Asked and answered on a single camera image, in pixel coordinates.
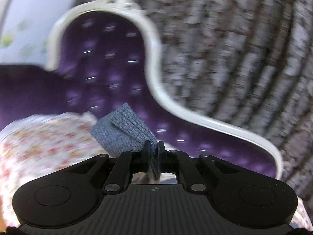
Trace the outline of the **white door with stickers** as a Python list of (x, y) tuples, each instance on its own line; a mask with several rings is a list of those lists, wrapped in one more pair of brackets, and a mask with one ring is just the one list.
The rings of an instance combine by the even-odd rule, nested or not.
[(43, 66), (49, 32), (74, 2), (11, 0), (1, 32), (1, 63)]

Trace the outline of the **purple tufted white-framed headboard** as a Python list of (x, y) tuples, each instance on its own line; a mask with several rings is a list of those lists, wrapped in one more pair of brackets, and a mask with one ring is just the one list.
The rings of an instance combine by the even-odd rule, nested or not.
[(1, 65), (1, 127), (35, 114), (91, 112), (128, 103), (157, 139), (192, 157), (211, 154), (280, 179), (282, 156), (268, 140), (174, 102), (161, 80), (155, 24), (131, 0), (95, 0), (53, 26), (45, 67)]

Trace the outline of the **grey white striped knit garment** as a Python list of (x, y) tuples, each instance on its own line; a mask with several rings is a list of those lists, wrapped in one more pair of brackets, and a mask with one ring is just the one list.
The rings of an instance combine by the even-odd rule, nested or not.
[(154, 180), (160, 179), (156, 154), (157, 138), (137, 116), (128, 103), (102, 117), (90, 129), (90, 134), (107, 153), (116, 158), (123, 152), (143, 150), (146, 141), (151, 143), (149, 149), (150, 167)]

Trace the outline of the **dark damask patterned curtain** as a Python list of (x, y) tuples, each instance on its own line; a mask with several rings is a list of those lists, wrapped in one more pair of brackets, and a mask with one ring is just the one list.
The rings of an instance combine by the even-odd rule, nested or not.
[(268, 139), (312, 200), (312, 0), (133, 1), (161, 33), (169, 95)]

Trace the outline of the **floral bedspread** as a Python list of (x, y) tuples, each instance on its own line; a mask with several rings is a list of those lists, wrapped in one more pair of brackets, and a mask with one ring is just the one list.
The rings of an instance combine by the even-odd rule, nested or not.
[(19, 225), (11, 201), (23, 184), (97, 154), (115, 156), (90, 134), (96, 121), (89, 112), (34, 115), (1, 131), (1, 217), (6, 226)]

